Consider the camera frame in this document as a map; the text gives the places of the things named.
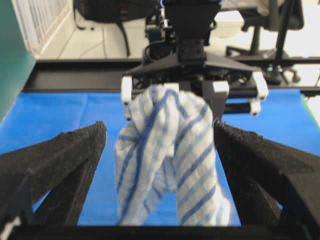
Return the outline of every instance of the cable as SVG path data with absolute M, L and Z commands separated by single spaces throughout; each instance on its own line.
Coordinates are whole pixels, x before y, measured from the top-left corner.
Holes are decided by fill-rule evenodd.
M 103 40 L 103 41 L 97 43 L 96 45 L 94 45 L 93 47 L 90 47 L 89 49 L 85 50 L 83 53 L 80 54 L 79 59 L 81 59 L 81 57 L 82 57 L 83 55 L 85 55 L 86 53 L 88 53 L 88 52 L 92 51 L 93 49 L 99 47 L 99 46 L 100 46 L 101 44 L 103 44 L 104 42 L 105 42 L 105 40 Z
M 103 46 L 103 55 L 104 55 L 104 58 L 107 59 L 108 56 L 107 56 L 107 51 L 106 51 L 106 37 L 105 37 L 105 28 L 102 27 L 102 46 Z

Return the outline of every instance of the office chair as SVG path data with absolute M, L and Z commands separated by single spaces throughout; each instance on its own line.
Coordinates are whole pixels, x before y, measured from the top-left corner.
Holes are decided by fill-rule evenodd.
M 231 56 L 233 52 L 239 53 L 240 56 L 262 56 L 266 59 L 272 59 L 276 55 L 277 49 L 272 50 L 259 50 L 260 45 L 260 33 L 261 28 L 269 30 L 271 32 L 279 32 L 282 19 L 284 18 L 284 8 L 282 5 L 278 7 L 278 0 L 269 0 L 269 15 L 260 15 L 257 10 L 240 10 L 240 13 L 244 19 L 244 26 L 242 30 L 247 32 L 249 27 L 254 27 L 251 47 L 249 50 L 238 47 L 228 46 L 226 48 L 226 55 Z M 303 6 L 301 0 L 295 0 L 292 15 L 289 18 L 288 29 L 289 30 L 301 30 L 305 25 Z M 283 57 L 287 58 L 288 55 L 283 52 Z M 279 69 L 277 67 L 269 67 L 265 71 L 265 78 L 269 84 L 279 85 L 284 80 L 286 83 L 289 81 L 284 76 L 284 72 L 289 71 L 293 73 L 292 81 L 298 83 L 301 79 L 297 74 L 297 71 L 292 68 Z
M 79 30 L 84 30 L 77 24 L 76 10 L 86 19 L 103 24 L 117 24 L 125 42 L 127 56 L 130 48 L 123 22 L 146 17 L 158 0 L 73 0 L 74 21 Z

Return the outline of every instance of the towel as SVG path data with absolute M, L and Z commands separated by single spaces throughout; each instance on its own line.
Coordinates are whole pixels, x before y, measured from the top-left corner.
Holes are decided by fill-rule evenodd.
M 183 226 L 226 226 L 231 203 L 217 182 L 213 115 L 192 92 L 153 85 L 129 105 L 115 145 L 118 224 L 142 225 L 176 192 Z

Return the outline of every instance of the blue surface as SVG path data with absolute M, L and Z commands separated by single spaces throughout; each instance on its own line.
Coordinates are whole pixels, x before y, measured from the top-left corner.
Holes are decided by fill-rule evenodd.
M 296 90 L 274 90 L 258 117 L 226 115 L 224 120 L 266 138 L 320 155 L 320 131 L 308 115 Z M 101 156 L 79 225 L 113 225 L 117 221 L 114 145 L 127 124 L 119 93 L 21 93 L 0 125 L 0 154 L 46 141 L 60 132 L 104 121 L 107 146 Z M 219 158 L 216 161 L 224 194 L 231 193 Z M 167 194 L 146 225 L 176 225 L 176 197 Z M 239 225 L 233 206 L 232 225 Z

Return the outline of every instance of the floor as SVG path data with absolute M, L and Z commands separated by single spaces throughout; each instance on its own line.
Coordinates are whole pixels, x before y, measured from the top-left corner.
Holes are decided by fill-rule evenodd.
M 289 31 L 285 43 L 285 51 L 291 56 L 320 56 L 320 5 L 318 0 L 302 0 L 305 16 L 305 27 L 299 31 Z M 97 24 L 90 21 L 80 21 L 86 30 L 70 33 L 59 59 L 119 59 L 126 57 L 125 43 L 118 27 L 114 24 Z M 136 20 L 125 23 L 131 49 L 130 58 L 140 58 L 142 50 L 148 41 L 144 34 L 144 21 Z M 226 46 L 249 48 L 253 29 L 248 32 L 239 31 L 234 36 L 219 38 L 211 34 L 211 46 L 207 51 L 223 56 Z M 276 32 L 261 31 L 260 48 L 272 49 L 277 40 Z M 315 86 L 320 76 L 320 65 L 297 65 L 295 67 L 302 81 L 299 85 Z M 320 96 L 307 99 L 307 105 L 320 126 Z

